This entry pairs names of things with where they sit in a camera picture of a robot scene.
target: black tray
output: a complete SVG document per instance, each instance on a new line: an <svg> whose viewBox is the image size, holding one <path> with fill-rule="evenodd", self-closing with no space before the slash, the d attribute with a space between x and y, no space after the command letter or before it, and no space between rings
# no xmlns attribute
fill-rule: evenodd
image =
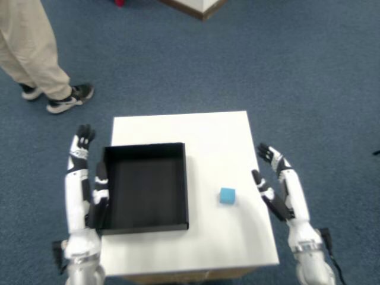
<svg viewBox="0 0 380 285"><path fill-rule="evenodd" d="M106 147L104 235L189 228L185 144Z"/></svg>

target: wooden base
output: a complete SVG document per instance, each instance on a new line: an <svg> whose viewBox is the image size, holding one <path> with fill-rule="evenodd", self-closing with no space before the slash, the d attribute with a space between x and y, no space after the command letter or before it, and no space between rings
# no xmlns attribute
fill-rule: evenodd
<svg viewBox="0 0 380 285"><path fill-rule="evenodd" d="M196 271L187 273L139 275L128 276L124 278L138 284L188 283L195 281L238 278L252 272L254 269L254 267L250 267L226 270Z"/></svg>
<svg viewBox="0 0 380 285"><path fill-rule="evenodd" d="M184 5L180 2L177 2L175 0L160 0L160 2L165 3L166 5L169 5L169 6L173 7L174 9L182 11L182 12L184 12L190 16L193 16L197 19L205 21L205 20L209 19L212 15L214 15L214 13L216 11L218 11L219 8L222 7L227 2L227 0L217 1L213 6L209 7L209 9L207 9L204 12L200 12L198 10L190 8L190 7Z"/></svg>

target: sneaker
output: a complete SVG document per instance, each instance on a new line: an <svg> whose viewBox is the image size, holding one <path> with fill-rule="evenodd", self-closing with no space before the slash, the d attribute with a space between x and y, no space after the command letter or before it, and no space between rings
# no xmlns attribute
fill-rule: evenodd
<svg viewBox="0 0 380 285"><path fill-rule="evenodd" d="M94 94L94 87L89 84L83 84L72 87L71 95L63 100L51 100L46 106L46 110L53 114L62 113L76 105L83 105L89 101Z"/></svg>
<svg viewBox="0 0 380 285"><path fill-rule="evenodd" d="M31 88L28 85L22 83L20 83L20 86L23 89L21 96L28 101L36 100L43 93L42 90L38 87Z"/></svg>

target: person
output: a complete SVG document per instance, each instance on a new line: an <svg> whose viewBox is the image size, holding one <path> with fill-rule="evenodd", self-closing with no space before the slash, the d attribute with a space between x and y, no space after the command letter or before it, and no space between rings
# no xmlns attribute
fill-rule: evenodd
<svg viewBox="0 0 380 285"><path fill-rule="evenodd" d="M22 97L45 93L50 113L62 113L91 99L90 84L69 85L58 65L56 40L40 0L0 0L0 66L20 84Z"/></svg>

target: red object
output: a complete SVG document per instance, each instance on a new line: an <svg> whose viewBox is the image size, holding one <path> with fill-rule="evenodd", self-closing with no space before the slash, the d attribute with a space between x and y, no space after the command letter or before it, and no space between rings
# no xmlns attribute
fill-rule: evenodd
<svg viewBox="0 0 380 285"><path fill-rule="evenodd" d="M115 0L115 4L119 7L121 7L122 5L124 5L124 2L125 0Z"/></svg>

